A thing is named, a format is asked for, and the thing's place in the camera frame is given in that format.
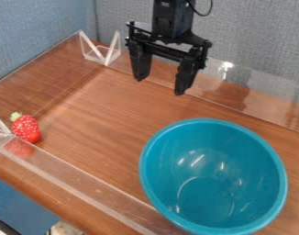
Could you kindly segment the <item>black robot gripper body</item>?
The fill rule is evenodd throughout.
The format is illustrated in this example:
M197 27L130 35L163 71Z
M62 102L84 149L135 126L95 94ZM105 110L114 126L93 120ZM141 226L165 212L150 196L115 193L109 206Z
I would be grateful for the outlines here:
M181 34L177 38L162 35L153 30L150 23L130 20L127 22L129 37L127 47L130 55L141 61L146 55L158 55L179 62L186 57L193 57L198 62L198 68L205 69L209 60L209 50L213 42L199 37L191 30ZM169 44L187 44L198 52L186 52L169 47Z

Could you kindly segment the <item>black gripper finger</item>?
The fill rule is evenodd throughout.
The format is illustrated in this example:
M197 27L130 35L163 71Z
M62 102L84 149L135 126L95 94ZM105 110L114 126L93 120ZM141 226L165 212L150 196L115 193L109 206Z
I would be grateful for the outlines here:
M141 82L151 72L153 54L145 50L139 42L131 42L129 49L134 77Z
M175 94L182 95L193 86L198 71L201 69L199 62L193 58L185 58L178 67L178 74L175 75Z

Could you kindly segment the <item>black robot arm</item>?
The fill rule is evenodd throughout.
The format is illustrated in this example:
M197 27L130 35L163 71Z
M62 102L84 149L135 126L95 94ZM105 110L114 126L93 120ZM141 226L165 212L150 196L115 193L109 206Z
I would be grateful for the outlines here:
M207 17L210 9L202 14L197 8L197 0L155 0L153 24L130 20L127 22L127 48L133 74L141 82L151 73L153 56L161 56L179 62L175 75L174 92L182 95L193 86L199 70L207 64L207 54L213 42L193 32L194 14Z

